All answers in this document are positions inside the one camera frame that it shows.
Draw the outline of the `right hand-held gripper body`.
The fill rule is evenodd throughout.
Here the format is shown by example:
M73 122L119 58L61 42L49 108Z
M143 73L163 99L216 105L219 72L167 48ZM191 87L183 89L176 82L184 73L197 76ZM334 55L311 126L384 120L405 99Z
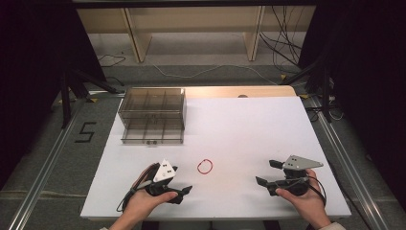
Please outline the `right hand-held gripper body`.
M285 180L275 183L278 188L289 191L294 196L304 195L309 187L307 169L323 167L322 162L310 160L297 155L290 155L284 162L281 170L285 173Z

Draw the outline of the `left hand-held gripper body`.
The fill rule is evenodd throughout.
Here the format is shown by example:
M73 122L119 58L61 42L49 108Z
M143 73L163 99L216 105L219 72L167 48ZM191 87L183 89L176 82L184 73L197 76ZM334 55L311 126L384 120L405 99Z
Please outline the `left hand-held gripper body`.
M146 191L151 196L159 196L169 191L169 183L176 176L176 169L171 163L164 159L161 163L155 164L147 175Z

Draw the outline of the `person's right hand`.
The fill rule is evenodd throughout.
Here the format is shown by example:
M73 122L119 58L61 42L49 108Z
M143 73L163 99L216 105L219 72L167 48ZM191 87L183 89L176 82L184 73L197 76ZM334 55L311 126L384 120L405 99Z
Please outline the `person's right hand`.
M277 189L278 196L289 201L296 211L305 219L315 230L321 230L331 224L331 220L327 216L325 203L320 197L321 188L317 181L316 173L311 170L306 170L309 176L309 185L311 188L301 196L292 195L284 189Z

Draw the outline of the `person's left hand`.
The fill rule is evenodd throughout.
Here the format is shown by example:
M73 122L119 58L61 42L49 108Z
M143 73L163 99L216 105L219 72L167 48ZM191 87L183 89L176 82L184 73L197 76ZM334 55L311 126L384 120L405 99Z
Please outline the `person's left hand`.
M137 191L129 200L122 217L132 223L146 219L154 208L178 196L176 192L166 192L158 196L149 195L145 189Z

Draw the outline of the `red rubber band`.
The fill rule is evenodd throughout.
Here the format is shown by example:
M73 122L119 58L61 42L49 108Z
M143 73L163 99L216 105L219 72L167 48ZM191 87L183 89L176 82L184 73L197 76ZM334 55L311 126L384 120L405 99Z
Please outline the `red rubber band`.
M201 174L208 174L214 168L214 163L210 159L203 159L196 167Z

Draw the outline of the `clear plastic drawer organizer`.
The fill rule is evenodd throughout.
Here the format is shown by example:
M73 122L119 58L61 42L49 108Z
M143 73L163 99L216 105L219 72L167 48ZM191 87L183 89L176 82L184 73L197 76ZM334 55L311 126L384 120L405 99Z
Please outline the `clear plastic drawer organizer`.
M184 142L187 101L184 88L133 87L126 90L118 114L122 142L134 145L178 145Z

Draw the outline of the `black tripod stand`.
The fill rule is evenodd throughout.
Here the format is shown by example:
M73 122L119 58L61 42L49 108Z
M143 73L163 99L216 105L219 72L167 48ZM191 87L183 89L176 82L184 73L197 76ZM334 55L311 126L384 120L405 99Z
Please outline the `black tripod stand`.
M86 99L90 93L84 83L90 82L105 91L112 94L123 93L123 90L118 90L106 82L97 80L95 77L75 68L68 68L60 77L60 93L63 108L62 128L66 128L71 121L71 105L69 92L72 91L79 99Z
M306 83L306 91L315 91L318 88L322 89L322 105L320 106L326 120L330 123L331 117L329 115L329 76L330 66L328 61L328 50L324 50L316 58L316 60L309 64L305 69L301 70L298 74L286 78L281 82L281 85L290 85L291 83L300 80L304 76L309 76Z

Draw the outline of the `dark curtain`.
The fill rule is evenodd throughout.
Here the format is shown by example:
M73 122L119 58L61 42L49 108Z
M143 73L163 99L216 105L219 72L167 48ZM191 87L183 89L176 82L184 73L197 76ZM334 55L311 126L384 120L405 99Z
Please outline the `dark curtain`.
M70 69L105 80L70 0L0 0L0 189L34 141Z
M317 0L300 57L333 43L333 91L406 211L406 0Z

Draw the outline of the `light wooden shelf unit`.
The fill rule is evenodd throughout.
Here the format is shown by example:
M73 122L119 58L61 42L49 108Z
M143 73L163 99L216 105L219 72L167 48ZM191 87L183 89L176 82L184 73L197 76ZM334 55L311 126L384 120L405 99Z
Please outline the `light wooden shelf unit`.
M226 33L243 35L247 57L256 59L261 32L275 32L281 24L290 33L305 32L314 6L185 7L82 9L79 18L89 34L127 34L135 59L146 58L156 33Z

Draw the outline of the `aluminium floor rail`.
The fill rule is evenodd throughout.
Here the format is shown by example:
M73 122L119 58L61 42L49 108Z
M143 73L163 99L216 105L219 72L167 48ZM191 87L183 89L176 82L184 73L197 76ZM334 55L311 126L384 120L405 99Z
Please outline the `aluminium floor rail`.
M389 225L379 209L377 203L373 200L372 194L363 181L358 165L352 163L350 156L343 146L343 142L338 136L333 123L329 123L324 115L318 115L321 126L327 136L335 155L340 162L341 169L344 171L356 198L351 198L348 191L342 189L345 197L349 200L352 208L358 213L359 217L365 221L370 230L389 230Z
M28 190L8 190L1 193L6 200L18 200L19 205L13 213L10 224L6 230L23 230L34 206L41 197L43 189L56 165L56 161L61 155L63 148L71 134L72 128L76 123L76 119L80 110L85 104L84 100L78 100L73 105L71 120L67 123L66 127L61 128L56 135L52 148L47 152L46 159L41 165L40 170L35 175L33 183Z

